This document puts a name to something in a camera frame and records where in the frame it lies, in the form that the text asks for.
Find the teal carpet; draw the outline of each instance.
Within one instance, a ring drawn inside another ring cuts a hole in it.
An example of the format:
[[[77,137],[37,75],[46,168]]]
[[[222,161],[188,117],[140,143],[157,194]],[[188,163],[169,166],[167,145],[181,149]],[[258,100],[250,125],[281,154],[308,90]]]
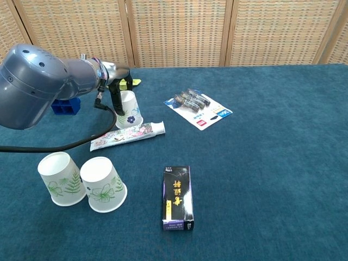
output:
[[[166,134],[89,152],[111,159],[128,188],[116,211],[88,199],[58,207],[37,172],[42,154],[0,153],[0,260],[347,260],[348,67],[133,69],[144,122]],[[233,110],[204,131],[163,102],[187,88]],[[59,146],[111,121],[81,97],[76,116],[50,110],[0,144]],[[108,95],[104,103],[111,105]],[[193,231],[161,228],[165,166],[190,165]]]

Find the black cable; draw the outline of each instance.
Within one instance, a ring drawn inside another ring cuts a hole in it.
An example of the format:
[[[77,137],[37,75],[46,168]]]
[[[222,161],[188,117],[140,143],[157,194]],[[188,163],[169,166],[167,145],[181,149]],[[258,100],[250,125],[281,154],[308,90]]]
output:
[[[52,147],[52,148],[35,148],[35,147],[10,147],[10,146],[0,146],[0,152],[16,152],[16,153],[52,153],[52,152],[58,152],[58,151],[66,151],[69,150],[71,148],[75,148],[77,146],[80,146],[82,144],[85,144],[89,141],[95,140],[101,136],[103,136],[105,133],[109,132],[116,124],[116,114],[109,108],[109,107],[105,107],[105,110],[108,110],[109,112],[112,113],[113,115],[113,122],[112,124],[108,127],[108,129],[106,129],[103,132],[100,132],[99,134],[93,135],[87,139],[84,140],[80,140],[77,142],[74,142],[72,144],[68,144],[65,146],[61,146],[61,147]]]

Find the white paper cup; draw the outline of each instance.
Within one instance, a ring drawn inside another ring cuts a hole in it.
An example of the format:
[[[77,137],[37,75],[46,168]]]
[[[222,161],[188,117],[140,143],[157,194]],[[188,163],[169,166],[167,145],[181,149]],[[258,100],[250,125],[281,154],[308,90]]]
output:
[[[38,165],[38,172],[55,204],[68,207],[86,196],[80,170],[66,152],[44,157]]]
[[[124,116],[118,115],[116,127],[119,129],[128,128],[142,124],[143,118],[140,114],[139,106],[132,91],[121,91],[122,107],[125,112]]]
[[[86,161],[81,167],[81,178],[88,195],[89,206],[99,213],[119,208],[127,197],[127,187],[106,157]]]

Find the toothpaste tube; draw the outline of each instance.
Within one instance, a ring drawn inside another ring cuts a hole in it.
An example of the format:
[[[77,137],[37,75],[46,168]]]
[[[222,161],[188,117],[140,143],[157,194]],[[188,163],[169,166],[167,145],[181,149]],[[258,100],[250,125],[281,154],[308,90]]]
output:
[[[124,144],[132,141],[143,140],[155,137],[159,134],[164,134],[165,128],[163,122],[160,123],[144,123],[141,125],[114,130],[101,136],[98,139],[91,141],[90,151],[99,148],[106,148],[119,144]]]

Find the gray robot arm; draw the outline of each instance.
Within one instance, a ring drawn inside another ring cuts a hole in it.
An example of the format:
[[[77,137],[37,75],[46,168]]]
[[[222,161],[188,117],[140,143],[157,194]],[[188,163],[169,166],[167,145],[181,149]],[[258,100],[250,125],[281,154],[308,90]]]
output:
[[[129,68],[102,63],[108,75],[104,84],[109,85],[113,106],[123,112],[118,84],[121,79],[131,79]],[[14,46],[0,65],[0,125],[31,128],[54,100],[69,100],[100,88],[100,68],[93,59],[59,59],[37,46]]]

